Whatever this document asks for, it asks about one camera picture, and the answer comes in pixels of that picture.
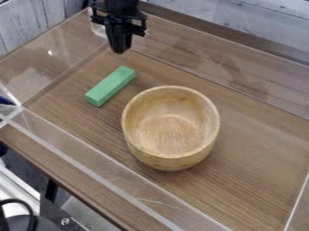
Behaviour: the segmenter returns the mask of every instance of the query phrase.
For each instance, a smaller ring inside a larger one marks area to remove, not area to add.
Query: wooden table
[[[123,229],[284,230],[309,171],[309,68],[154,16],[150,31],[119,56],[83,12],[4,57],[23,108],[0,140]],[[138,77],[97,108],[83,95],[119,65]],[[162,85],[201,91],[222,122],[210,156],[174,173],[137,161],[121,129]]]

